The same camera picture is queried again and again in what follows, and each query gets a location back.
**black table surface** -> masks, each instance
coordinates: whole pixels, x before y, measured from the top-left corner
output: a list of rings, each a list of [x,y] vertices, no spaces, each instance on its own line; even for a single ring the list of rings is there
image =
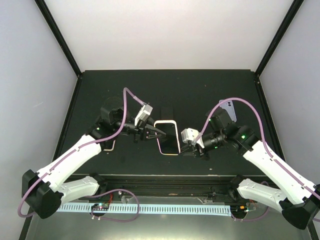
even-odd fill
[[[178,132],[185,128],[202,129],[206,112],[219,100],[239,97],[259,112],[270,147],[270,134],[250,70],[87,70],[67,127],[62,153],[75,144],[100,114],[109,97],[123,96],[128,87],[153,107],[151,117],[161,119],[161,107],[172,107]],[[129,95],[128,110],[134,116],[140,105]],[[251,109],[233,102],[239,126],[247,125],[260,136],[258,121]],[[232,176],[264,175],[257,167],[226,148],[210,152],[210,160],[191,156],[167,156],[159,152],[156,140],[133,143],[133,135],[121,135],[112,152],[102,152],[82,165],[76,175],[170,175]]]

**gray wall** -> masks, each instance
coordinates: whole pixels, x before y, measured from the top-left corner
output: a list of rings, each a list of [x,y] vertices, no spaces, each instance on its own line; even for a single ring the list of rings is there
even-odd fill
[[[35,2],[1,1],[1,239],[19,238],[24,223],[17,215],[21,176],[52,160],[75,83]]]
[[[319,13],[319,0],[304,1],[261,75],[287,162],[316,184],[320,184]],[[320,234],[320,224],[314,224]]]

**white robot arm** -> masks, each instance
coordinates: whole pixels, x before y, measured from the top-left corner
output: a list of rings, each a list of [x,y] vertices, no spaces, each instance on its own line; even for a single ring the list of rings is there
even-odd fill
[[[37,172],[28,170],[22,176],[22,197],[42,219],[45,219],[55,213],[61,204],[96,194],[102,187],[98,181],[100,176],[86,176],[76,181],[65,181],[102,150],[113,150],[115,138],[108,141],[104,139],[117,130],[124,135],[133,134],[134,142],[138,141],[136,136],[140,136],[142,141],[165,137],[163,131],[153,127],[151,111],[152,107],[144,104],[135,118],[125,118],[122,100],[115,98],[107,100],[101,108],[101,115],[96,123],[74,146]]]
[[[244,199],[276,209],[292,225],[305,229],[320,209],[320,185],[315,185],[293,170],[266,144],[267,153],[254,131],[247,126],[236,126],[227,111],[221,108],[216,112],[210,118],[213,132],[199,138],[199,132],[195,129],[187,128],[181,132],[182,141],[187,143],[182,154],[208,158],[208,151],[224,145],[234,149],[279,187],[272,188],[239,175],[232,180],[238,194]]]

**wire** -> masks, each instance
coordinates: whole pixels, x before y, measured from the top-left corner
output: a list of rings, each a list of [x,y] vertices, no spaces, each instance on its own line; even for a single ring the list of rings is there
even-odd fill
[[[270,152],[270,150],[268,149],[267,147],[267,143],[266,143],[266,139],[265,139],[265,133],[264,133],[264,127],[263,127],[263,124],[262,124],[262,121],[261,121],[261,118],[259,116],[259,113],[258,111],[255,109],[254,106],[251,105],[250,102],[242,99],[242,98],[239,98],[239,97],[230,97],[230,98],[227,98],[221,102],[219,102],[217,105],[214,106],[214,108],[211,110],[209,116],[207,117],[205,123],[204,123],[204,126],[201,130],[201,132],[198,134],[198,136],[194,139],[194,143],[196,143],[200,138],[201,136],[204,134],[208,124],[209,124],[209,121],[210,121],[210,118],[212,117],[212,115],[214,114],[214,112],[218,109],[218,107],[220,107],[220,105],[228,102],[228,101],[239,101],[239,102],[242,102],[246,105],[248,105],[251,110],[254,112],[255,114],[255,117],[256,119],[258,120],[258,123],[259,123],[259,128],[260,128],[260,133],[261,133],[261,140],[262,140],[262,143],[263,143],[263,146],[264,146],[264,149],[265,151],[267,152],[267,154],[270,156],[270,158],[272,158],[272,160],[274,160],[275,163],[277,163],[287,174],[289,174],[294,180],[296,180],[303,188],[305,188],[309,193],[311,193],[312,195],[314,195],[317,199],[320,200],[320,195],[317,194],[315,191],[311,190],[308,186],[306,186],[302,181],[300,181],[292,172],[290,172],[285,166],[283,166],[277,159],[273,159],[273,155],[272,153]]]
[[[135,199],[135,201],[136,201],[136,204],[137,204],[136,214],[135,214],[132,218],[130,218],[130,219],[120,220],[120,219],[115,219],[115,218],[110,218],[110,217],[94,216],[94,209],[92,209],[92,210],[91,210],[92,219],[97,218],[97,219],[102,219],[102,220],[109,220],[109,221],[113,221],[113,222],[118,222],[118,223],[128,223],[128,222],[132,222],[133,220],[136,220],[136,219],[137,219],[137,217],[139,216],[139,211],[140,211],[140,203],[139,203],[139,200],[138,200],[138,198],[136,197],[136,195],[134,195],[134,194],[133,194],[131,191],[129,191],[129,190],[125,190],[125,189],[119,188],[119,189],[114,189],[114,190],[111,190],[111,191],[107,191],[107,192],[104,192],[104,193],[102,193],[102,194],[95,195],[95,196],[86,196],[86,198],[98,198],[98,197],[102,197],[102,196],[104,196],[104,195],[111,194],[111,193],[118,192],[118,191],[131,194],[132,197],[134,197],[134,199]]]
[[[226,103],[226,102],[230,102],[230,101],[239,101],[239,102],[242,102],[246,105],[248,105],[251,110],[254,112],[255,114],[255,117],[256,119],[258,120],[258,123],[259,123],[259,127],[260,127],[260,133],[261,133],[261,139],[262,139],[262,143],[263,143],[263,146],[264,146],[264,149],[266,150],[266,152],[268,153],[268,155],[273,158],[273,155],[271,154],[271,152],[269,151],[268,147],[267,147],[267,143],[266,143],[266,139],[265,139],[265,133],[264,133],[264,127],[263,127],[263,124],[262,124],[262,121],[261,121],[261,118],[259,116],[259,113],[258,111],[255,109],[254,106],[251,105],[250,102],[242,99],[242,98],[239,98],[239,97],[230,97],[230,98],[227,98],[221,102],[219,102],[217,105],[214,106],[214,108],[211,110],[209,116],[207,117],[205,123],[204,123],[204,126],[201,130],[201,132],[199,133],[199,135],[195,138],[194,142],[196,143],[199,138],[201,138],[201,136],[204,134],[208,124],[209,124],[209,121],[210,121],[210,118],[212,117],[212,115],[214,114],[214,112],[218,109],[218,107],[220,107],[220,105]]]
[[[100,142],[105,142],[105,141],[108,141],[108,140],[111,140],[113,138],[115,138],[117,135],[120,134],[120,132],[122,131],[122,129],[124,128],[124,125],[126,123],[126,117],[127,117],[127,93],[131,95],[131,97],[133,97],[134,100],[136,100],[139,104],[141,105],[144,105],[145,102],[143,102],[142,100],[140,100],[137,96],[135,96],[127,87],[125,87],[123,89],[123,117],[122,117],[122,122],[121,122],[121,125],[119,127],[119,129],[112,135],[108,136],[108,137],[105,137],[105,138],[102,138],[102,139],[98,139],[98,140],[94,140],[94,141],[89,141],[89,142],[86,142],[82,145],[80,145],[78,148],[81,149],[85,146],[88,146],[90,144],[97,144],[97,143],[100,143]],[[73,153],[75,153],[76,150],[73,149],[72,151],[70,151],[68,154],[66,154],[64,157],[62,157],[56,164],[54,164],[50,169],[49,169],[49,172],[53,171],[62,161],[64,161],[67,157],[69,157],[70,155],[72,155]],[[41,176],[37,181],[34,182],[34,184],[31,185],[31,187],[29,187],[29,189],[26,191],[26,193],[23,195],[22,199],[21,199],[21,202],[18,206],[18,209],[17,209],[17,213],[19,215],[19,217],[21,218],[28,218],[28,217],[31,217],[35,214],[35,212],[32,212],[32,213],[29,213],[29,214],[22,214],[21,213],[21,209],[22,209],[22,206],[24,204],[24,202],[26,201],[28,195],[30,194],[30,192],[36,187],[36,185],[38,185],[42,179],[44,177],[46,177],[49,173],[46,172],[43,176]]]
[[[267,185],[269,186],[269,184],[266,182],[266,181],[263,181],[261,182],[261,184],[264,184],[264,185]],[[253,219],[240,219],[240,218],[236,218],[232,213],[231,213],[231,217],[235,220],[235,221],[241,221],[241,222],[255,222],[255,221],[258,221],[260,219],[263,219],[267,214],[268,212],[270,211],[270,208],[267,207],[264,214],[262,214],[261,216],[258,216],[256,218],[253,218]]]
[[[256,208],[258,208],[258,205],[257,205],[252,199],[250,199],[250,202],[253,203],[253,205],[254,205]]]

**white panel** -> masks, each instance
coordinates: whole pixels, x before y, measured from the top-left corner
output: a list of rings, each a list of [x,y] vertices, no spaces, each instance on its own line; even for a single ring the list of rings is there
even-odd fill
[[[320,184],[319,13],[319,0],[303,2],[261,75],[286,161],[315,184]],[[314,225],[319,235],[320,223]]]
[[[255,71],[292,0],[46,3],[82,71]]]
[[[35,1],[0,2],[0,74],[0,239],[11,240],[22,175],[52,160],[77,79]]]

